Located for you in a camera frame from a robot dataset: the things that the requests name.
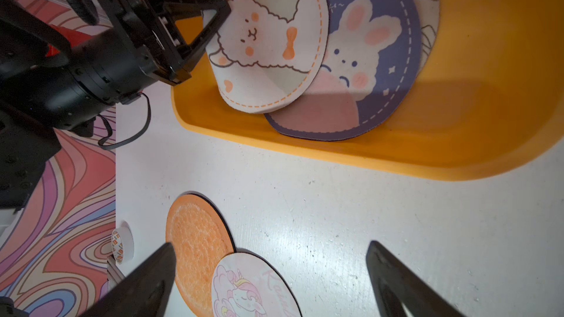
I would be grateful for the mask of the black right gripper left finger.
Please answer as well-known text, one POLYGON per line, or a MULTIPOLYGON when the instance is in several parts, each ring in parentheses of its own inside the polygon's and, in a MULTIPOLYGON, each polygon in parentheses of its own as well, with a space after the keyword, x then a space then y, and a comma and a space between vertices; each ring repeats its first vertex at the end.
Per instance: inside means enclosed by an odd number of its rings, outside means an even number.
POLYGON ((163 317, 175 276, 176 254, 167 242, 82 315, 163 317))

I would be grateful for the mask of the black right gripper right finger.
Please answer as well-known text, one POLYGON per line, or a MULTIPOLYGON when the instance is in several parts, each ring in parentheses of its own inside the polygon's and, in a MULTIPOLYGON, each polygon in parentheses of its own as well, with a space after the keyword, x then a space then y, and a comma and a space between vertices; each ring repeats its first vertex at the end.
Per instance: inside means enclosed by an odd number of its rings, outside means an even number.
POLYGON ((381 316, 464 316, 380 242, 370 242, 366 262, 381 316))

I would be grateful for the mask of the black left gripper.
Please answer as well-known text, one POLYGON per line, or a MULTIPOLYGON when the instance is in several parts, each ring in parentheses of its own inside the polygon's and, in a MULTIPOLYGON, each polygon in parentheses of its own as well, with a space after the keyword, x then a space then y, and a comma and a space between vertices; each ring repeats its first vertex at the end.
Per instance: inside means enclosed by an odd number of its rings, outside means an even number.
POLYGON ((179 85, 231 13, 227 0, 99 0, 112 26, 72 45, 1 0, 1 107, 73 130, 154 82, 179 85))

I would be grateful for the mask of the orange waffle pattern coaster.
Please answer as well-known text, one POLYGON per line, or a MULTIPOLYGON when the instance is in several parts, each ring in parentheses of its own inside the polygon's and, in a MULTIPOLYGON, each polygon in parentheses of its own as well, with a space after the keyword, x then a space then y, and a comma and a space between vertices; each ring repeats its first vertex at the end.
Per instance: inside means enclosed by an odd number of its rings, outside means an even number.
POLYGON ((204 196, 182 195, 169 209, 165 237, 175 251, 175 283, 183 301, 196 316, 213 316, 215 267, 235 251, 223 216, 204 196))

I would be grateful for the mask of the pink unicorn coaster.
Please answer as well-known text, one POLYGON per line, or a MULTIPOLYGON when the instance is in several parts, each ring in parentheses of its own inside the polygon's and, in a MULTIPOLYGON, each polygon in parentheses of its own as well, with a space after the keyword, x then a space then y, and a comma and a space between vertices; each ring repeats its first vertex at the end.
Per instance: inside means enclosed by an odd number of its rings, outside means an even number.
POLYGON ((211 283, 214 316, 302 315, 284 279, 257 255, 226 255, 217 264, 211 283))

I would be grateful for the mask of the beige cat coaster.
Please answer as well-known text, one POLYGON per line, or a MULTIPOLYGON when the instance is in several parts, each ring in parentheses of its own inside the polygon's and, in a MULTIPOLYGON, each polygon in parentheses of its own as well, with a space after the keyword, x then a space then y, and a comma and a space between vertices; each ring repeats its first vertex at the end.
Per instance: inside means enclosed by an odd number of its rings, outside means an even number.
POLYGON ((220 95, 264 114, 299 98, 320 70, 328 41, 326 0, 227 0, 231 12, 206 47, 220 95))

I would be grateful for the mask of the purple space bunny coaster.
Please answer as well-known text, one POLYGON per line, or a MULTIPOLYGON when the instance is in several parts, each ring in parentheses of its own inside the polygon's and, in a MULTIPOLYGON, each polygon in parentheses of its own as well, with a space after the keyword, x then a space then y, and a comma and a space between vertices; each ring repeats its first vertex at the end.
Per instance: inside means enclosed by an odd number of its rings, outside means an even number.
POLYGON ((335 142, 388 119, 415 82, 422 31, 414 0, 327 0, 321 68, 296 101, 266 114, 279 133, 335 142))

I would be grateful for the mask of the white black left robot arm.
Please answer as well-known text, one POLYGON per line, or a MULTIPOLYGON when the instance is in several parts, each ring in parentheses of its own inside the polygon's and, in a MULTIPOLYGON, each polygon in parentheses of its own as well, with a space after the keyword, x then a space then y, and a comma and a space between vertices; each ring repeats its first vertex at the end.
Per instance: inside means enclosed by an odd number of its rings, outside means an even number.
POLYGON ((98 0, 112 26, 81 45, 1 0, 1 207, 20 210, 61 149, 56 130, 95 120, 155 82, 191 77, 229 17, 227 0, 98 0))

